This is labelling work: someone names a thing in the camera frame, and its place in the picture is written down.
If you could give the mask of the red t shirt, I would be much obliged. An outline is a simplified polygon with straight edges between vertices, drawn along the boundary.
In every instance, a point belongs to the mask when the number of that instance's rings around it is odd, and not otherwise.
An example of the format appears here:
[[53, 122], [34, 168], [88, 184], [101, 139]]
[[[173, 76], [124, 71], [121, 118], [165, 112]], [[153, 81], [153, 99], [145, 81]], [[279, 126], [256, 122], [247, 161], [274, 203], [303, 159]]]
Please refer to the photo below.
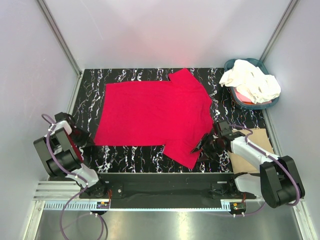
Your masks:
[[213, 127], [212, 99], [187, 69], [167, 81], [108, 83], [94, 137], [98, 146], [163, 146], [164, 154], [189, 169], [198, 143]]

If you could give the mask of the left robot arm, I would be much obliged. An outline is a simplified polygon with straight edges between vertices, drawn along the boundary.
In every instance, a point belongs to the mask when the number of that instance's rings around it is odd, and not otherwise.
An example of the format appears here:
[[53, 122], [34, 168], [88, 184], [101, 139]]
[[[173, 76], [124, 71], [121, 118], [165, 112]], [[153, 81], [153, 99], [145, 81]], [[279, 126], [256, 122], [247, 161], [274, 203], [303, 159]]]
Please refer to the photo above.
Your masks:
[[54, 118], [46, 113], [41, 117], [49, 126], [33, 145], [48, 175], [75, 181], [89, 197], [111, 197], [112, 191], [102, 177], [85, 163], [84, 148], [95, 146], [91, 133], [76, 126], [73, 116], [66, 112]]

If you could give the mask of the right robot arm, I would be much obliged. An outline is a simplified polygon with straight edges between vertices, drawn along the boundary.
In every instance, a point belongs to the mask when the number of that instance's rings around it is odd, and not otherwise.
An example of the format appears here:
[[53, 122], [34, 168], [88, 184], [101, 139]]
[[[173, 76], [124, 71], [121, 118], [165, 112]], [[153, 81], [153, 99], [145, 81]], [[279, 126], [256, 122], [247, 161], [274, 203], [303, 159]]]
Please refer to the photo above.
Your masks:
[[251, 129], [248, 133], [241, 132], [242, 129], [243, 126], [230, 125], [226, 121], [216, 122], [192, 153], [201, 151], [205, 160], [211, 160], [215, 153], [226, 150], [258, 170], [258, 173], [234, 174], [227, 182], [230, 197], [236, 199], [249, 193], [263, 198], [274, 209], [283, 205], [296, 206], [305, 196], [305, 189], [293, 158], [263, 149], [249, 139], [254, 133]]

